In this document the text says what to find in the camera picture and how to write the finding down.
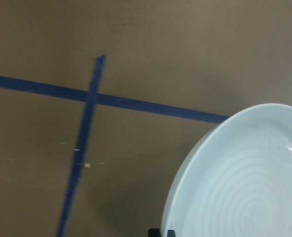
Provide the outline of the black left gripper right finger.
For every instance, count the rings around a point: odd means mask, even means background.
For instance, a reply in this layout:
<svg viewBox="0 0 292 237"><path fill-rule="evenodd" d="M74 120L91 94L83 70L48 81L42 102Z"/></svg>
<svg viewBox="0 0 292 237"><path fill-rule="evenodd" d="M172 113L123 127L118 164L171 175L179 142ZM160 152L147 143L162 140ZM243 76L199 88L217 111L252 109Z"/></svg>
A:
<svg viewBox="0 0 292 237"><path fill-rule="evenodd" d="M176 237L174 230L168 230L167 231L167 237Z"/></svg>

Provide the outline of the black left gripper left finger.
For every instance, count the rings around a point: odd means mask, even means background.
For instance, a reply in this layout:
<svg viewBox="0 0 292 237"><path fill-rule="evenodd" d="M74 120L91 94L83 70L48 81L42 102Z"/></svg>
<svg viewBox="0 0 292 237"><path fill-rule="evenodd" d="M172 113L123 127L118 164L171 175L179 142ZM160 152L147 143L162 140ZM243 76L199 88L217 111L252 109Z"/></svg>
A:
<svg viewBox="0 0 292 237"><path fill-rule="evenodd" d="M161 237L160 229L158 228L149 229L148 237Z"/></svg>

